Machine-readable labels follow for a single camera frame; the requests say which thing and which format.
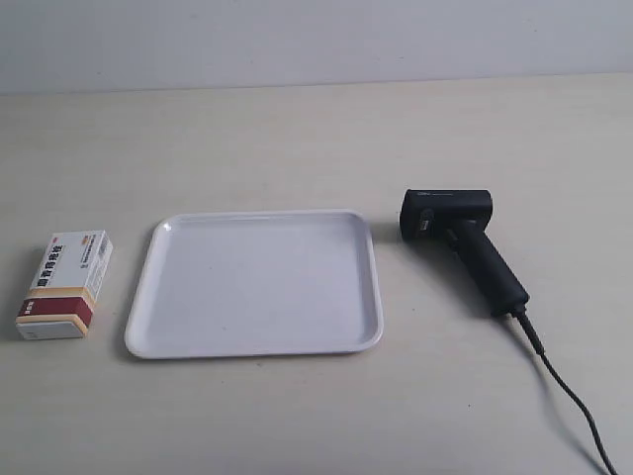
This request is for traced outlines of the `black handheld barcode scanner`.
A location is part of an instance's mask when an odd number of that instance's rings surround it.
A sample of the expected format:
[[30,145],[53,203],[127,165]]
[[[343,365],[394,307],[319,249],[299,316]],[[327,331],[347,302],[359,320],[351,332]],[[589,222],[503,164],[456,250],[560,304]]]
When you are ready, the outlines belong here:
[[485,189],[405,192],[400,212],[405,241],[442,241],[457,254],[494,317],[526,318],[529,295],[486,234],[493,198]]

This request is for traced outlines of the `white red medicine box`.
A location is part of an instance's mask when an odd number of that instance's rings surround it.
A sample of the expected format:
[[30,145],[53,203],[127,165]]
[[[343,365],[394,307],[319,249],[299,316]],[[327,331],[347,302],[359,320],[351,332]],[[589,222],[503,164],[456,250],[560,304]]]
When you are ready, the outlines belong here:
[[53,234],[15,319],[21,337],[85,337],[113,249],[104,231]]

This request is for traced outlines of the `white plastic tray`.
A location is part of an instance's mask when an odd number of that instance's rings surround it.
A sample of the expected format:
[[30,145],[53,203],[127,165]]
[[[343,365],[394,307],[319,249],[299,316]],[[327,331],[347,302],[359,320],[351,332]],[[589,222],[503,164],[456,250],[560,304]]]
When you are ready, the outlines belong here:
[[196,213],[155,227],[125,345],[146,360],[346,354],[383,331],[360,214]]

